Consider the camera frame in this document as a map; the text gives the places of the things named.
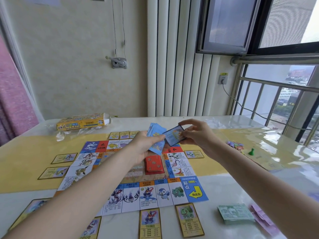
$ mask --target board game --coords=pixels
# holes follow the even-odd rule
[[[136,132],[113,132],[109,140],[86,142],[65,173],[54,196],[62,193],[112,154],[124,148],[135,134]],[[126,174],[97,216],[208,200],[188,157],[179,144],[163,150],[161,155],[146,157]],[[54,178],[61,174],[62,172],[58,175],[49,173],[51,177],[45,178]]]

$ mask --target curtain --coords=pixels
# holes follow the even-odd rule
[[[38,123],[18,70],[0,37],[0,146]]]

